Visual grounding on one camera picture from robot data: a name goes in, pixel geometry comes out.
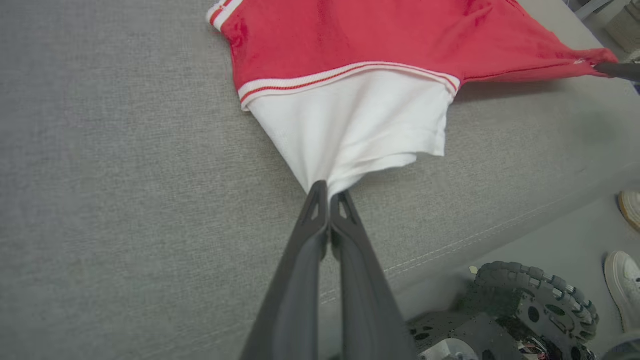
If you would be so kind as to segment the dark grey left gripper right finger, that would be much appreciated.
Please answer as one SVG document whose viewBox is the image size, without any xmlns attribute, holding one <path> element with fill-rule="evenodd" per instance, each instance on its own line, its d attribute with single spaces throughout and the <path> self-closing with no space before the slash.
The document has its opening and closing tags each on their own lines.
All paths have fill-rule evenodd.
<svg viewBox="0 0 640 360">
<path fill-rule="evenodd" d="M 348 191 L 330 200 L 330 234 L 340 264 L 342 358 L 416 360 L 413 337 Z"/>
</svg>

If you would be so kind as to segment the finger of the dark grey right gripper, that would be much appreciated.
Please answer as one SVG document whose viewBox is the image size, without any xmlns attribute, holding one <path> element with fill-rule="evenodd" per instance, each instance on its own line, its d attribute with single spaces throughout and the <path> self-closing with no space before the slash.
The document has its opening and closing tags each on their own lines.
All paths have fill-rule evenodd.
<svg viewBox="0 0 640 360">
<path fill-rule="evenodd" d="M 639 63 L 601 63 L 596 64 L 594 70 L 610 78 L 640 82 Z"/>
</svg>

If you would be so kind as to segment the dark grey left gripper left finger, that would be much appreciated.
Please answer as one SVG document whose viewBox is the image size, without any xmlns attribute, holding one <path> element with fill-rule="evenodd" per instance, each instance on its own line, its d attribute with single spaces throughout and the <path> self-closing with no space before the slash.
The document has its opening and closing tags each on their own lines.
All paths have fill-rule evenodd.
<svg viewBox="0 0 640 360">
<path fill-rule="evenodd" d="M 316 360 L 319 269 L 329 230 L 328 187 L 315 182 L 247 338 L 243 360 Z"/>
</svg>

